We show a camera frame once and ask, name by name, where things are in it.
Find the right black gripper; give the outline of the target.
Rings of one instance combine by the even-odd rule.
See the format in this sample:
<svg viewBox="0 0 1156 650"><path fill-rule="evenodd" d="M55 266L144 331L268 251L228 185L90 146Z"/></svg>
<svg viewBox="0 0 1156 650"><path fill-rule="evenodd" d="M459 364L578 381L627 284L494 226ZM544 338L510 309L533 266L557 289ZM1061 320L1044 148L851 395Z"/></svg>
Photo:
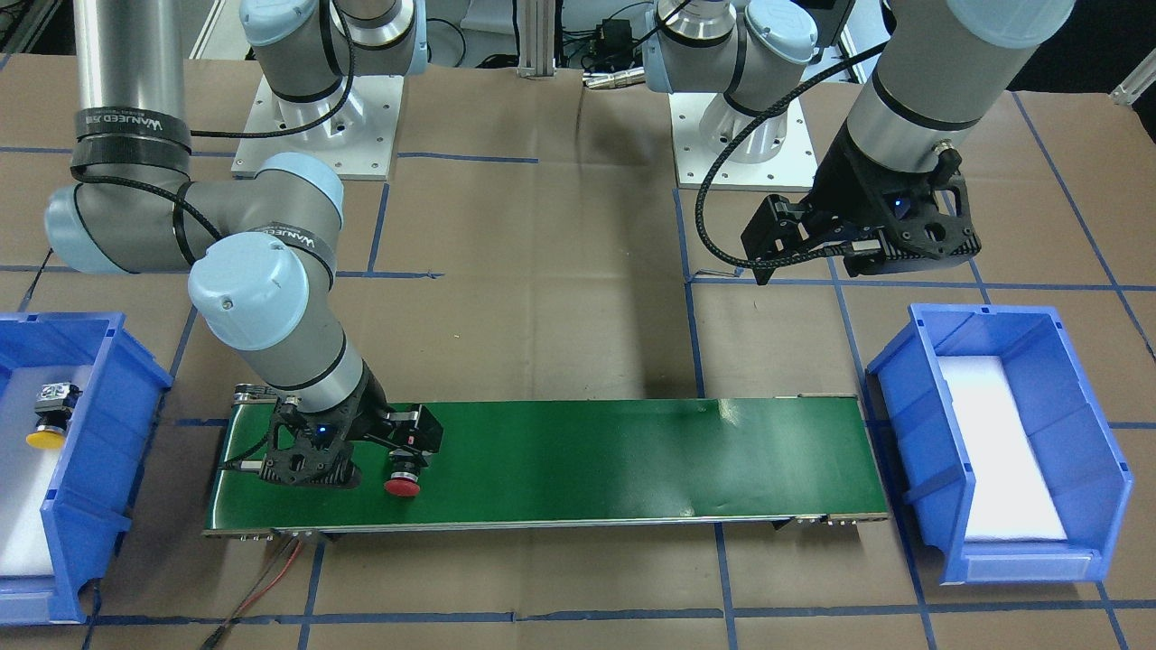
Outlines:
<svg viewBox="0 0 1156 650"><path fill-rule="evenodd" d="M390 406L380 383L366 369L351 396L331 409L306 413L297 396L277 399L264 436L221 461L220 470L244 470L277 485L355 488L362 477L351 460L355 441L371 441L390 452L420 452L429 465L443 435L443 426L425 404L410 404L403 411Z"/></svg>

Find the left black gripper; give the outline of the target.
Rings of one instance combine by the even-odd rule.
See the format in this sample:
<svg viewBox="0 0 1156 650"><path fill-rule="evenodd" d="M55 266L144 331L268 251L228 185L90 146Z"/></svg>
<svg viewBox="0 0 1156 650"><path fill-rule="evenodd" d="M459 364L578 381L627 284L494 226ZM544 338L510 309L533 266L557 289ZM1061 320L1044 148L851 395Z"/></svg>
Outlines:
<svg viewBox="0 0 1156 650"><path fill-rule="evenodd" d="M859 276L951 267L979 254L959 152L936 145L932 162L929 172L892 172L842 127L805 200L768 195L741 234L755 283L815 256L842 254L847 274Z"/></svg>

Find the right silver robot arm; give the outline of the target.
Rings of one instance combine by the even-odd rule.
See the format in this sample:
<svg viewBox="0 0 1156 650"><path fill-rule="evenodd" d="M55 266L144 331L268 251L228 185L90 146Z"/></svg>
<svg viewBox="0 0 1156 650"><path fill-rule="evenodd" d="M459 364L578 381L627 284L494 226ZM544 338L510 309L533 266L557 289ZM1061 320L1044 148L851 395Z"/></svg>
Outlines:
<svg viewBox="0 0 1156 650"><path fill-rule="evenodd" d="M74 184L44 217L55 254L88 274L187 273L208 328L274 396L264 436L221 470L354 486L351 450L371 441L388 451L384 489L416 497L443 429L421 404L391 406L329 305L344 227L338 173L286 152L249 180L194 180L176 5L79 1L74 25Z"/></svg>

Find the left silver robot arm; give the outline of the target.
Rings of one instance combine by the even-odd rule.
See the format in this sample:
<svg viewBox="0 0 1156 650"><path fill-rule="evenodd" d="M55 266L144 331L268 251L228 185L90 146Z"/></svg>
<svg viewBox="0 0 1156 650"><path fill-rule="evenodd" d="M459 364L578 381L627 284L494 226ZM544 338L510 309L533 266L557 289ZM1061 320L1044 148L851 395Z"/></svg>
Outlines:
<svg viewBox="0 0 1156 650"><path fill-rule="evenodd" d="M703 246L765 285L839 256L850 276L950 268L980 252L959 145L1069 19L1072 1L892 1L888 40L806 77L817 25L792 1L654 1L640 56L657 93L711 93L722 123L694 206ZM809 193L757 206L742 254L710 238L705 204L722 165L838 71L875 60Z"/></svg>

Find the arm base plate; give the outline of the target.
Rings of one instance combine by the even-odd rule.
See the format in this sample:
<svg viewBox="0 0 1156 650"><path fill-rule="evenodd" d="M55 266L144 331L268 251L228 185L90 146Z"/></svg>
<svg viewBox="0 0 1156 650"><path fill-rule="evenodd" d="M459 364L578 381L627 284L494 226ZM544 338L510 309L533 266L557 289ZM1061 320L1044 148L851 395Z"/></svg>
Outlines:
<svg viewBox="0 0 1156 650"><path fill-rule="evenodd" d="M719 93L675 93L669 104L677 186L698 189L722 148L751 118L738 115ZM806 192L816 172L805 111L800 99L792 99L784 115L759 125L731 153L712 189Z"/></svg>
<svg viewBox="0 0 1156 650"><path fill-rule="evenodd" d="M388 180L405 81L355 77L350 97L325 124L298 135L243 139L234 156L232 172L249 178L276 153L301 152L321 160L343 180ZM325 99L296 104L272 93L267 79L261 79L244 131L282 132L304 125L326 115L341 95L338 89Z"/></svg>

